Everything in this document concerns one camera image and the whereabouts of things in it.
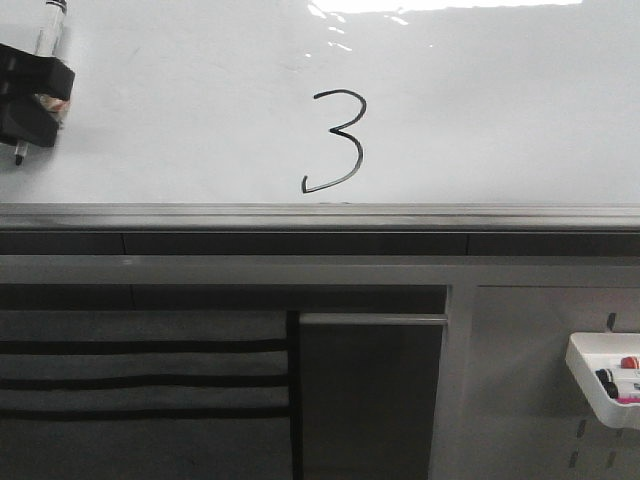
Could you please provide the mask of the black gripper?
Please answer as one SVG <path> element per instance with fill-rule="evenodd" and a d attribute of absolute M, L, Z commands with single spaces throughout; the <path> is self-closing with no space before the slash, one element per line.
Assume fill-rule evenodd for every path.
<path fill-rule="evenodd" d="M 58 121 L 34 97 L 20 97 L 26 94 L 27 88 L 18 83 L 30 83 L 29 91 L 33 94 L 69 100 L 74 80 L 75 72 L 56 57 L 34 56 L 2 44 L 1 142 L 16 146 L 19 141 L 25 141 L 39 147 L 53 147 Z"/>

